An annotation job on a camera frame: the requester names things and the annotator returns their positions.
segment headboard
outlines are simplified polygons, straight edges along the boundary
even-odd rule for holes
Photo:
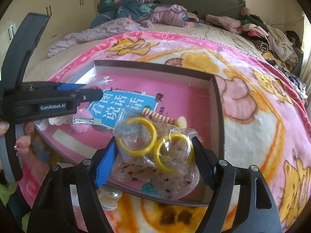
[[[245,0],[160,0],[162,4],[179,4],[188,11],[198,11],[199,18],[205,15],[227,16],[240,19],[240,11]]]

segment yellow bangle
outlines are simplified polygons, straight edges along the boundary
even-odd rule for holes
[[[141,117],[135,117],[135,118],[131,118],[125,121],[125,124],[131,124],[131,123],[139,123],[142,124],[144,126],[146,126],[146,128],[149,130],[150,134],[151,134],[151,141],[150,143],[143,149],[139,150],[139,151],[132,151],[129,150],[128,148],[126,148],[122,142],[121,138],[117,138],[116,142],[117,144],[120,146],[120,148],[122,150],[124,150],[128,155],[134,156],[134,157],[139,157],[139,156],[143,156],[149,152],[152,151],[155,143],[156,143],[156,139],[157,139],[157,133],[156,133],[156,129],[153,126],[153,124],[148,121],[147,119],[141,118]]]
[[[167,173],[173,173],[174,170],[170,169],[166,166],[164,166],[160,160],[160,149],[162,147],[162,145],[168,141],[168,140],[182,140],[184,141],[186,144],[190,144],[190,153],[189,153],[189,157],[188,157],[188,162],[191,163],[194,160],[194,148],[193,148],[193,144],[191,142],[191,140],[183,135],[183,134],[179,134],[179,133],[172,133],[172,134],[168,134],[162,138],[160,138],[153,149],[153,156],[155,159],[155,164],[157,165],[157,167],[159,167],[163,172],[167,172]]]

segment beige bed sheet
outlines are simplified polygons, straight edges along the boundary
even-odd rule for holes
[[[205,24],[203,24],[202,27],[193,28],[180,28],[165,24],[154,24],[154,26],[155,27],[151,31],[176,33],[210,40],[222,45],[230,46],[231,48],[239,50],[243,53],[264,60],[261,56],[261,53],[254,47],[252,43],[248,42],[240,35],[232,34],[226,30]],[[29,65],[26,69],[23,81],[47,80],[79,54],[85,52],[92,46],[97,45],[102,41],[103,40],[95,40],[88,43],[79,44],[53,56],[52,58],[46,58],[36,64]]]

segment silver bolt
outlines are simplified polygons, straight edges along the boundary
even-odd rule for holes
[[[251,169],[252,169],[254,172],[257,172],[257,171],[258,171],[258,167],[255,166],[255,165],[251,165]]]
[[[85,166],[88,166],[88,165],[90,165],[91,163],[92,163],[92,161],[91,161],[89,158],[83,160],[83,165],[85,165]]]
[[[59,169],[59,165],[52,166],[52,171],[57,171]]]
[[[219,164],[221,165],[221,166],[226,166],[226,165],[228,165],[228,162],[226,161],[226,160],[224,160],[224,159],[221,159],[220,161],[218,161],[219,162]]]

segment wire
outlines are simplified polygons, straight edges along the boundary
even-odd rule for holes
[[[295,24],[299,23],[302,20],[304,20],[304,17],[302,19],[300,19],[299,21],[296,21],[296,22],[291,22],[291,23],[275,23],[275,24],[271,24],[270,26],[273,26],[273,25],[295,26]]]

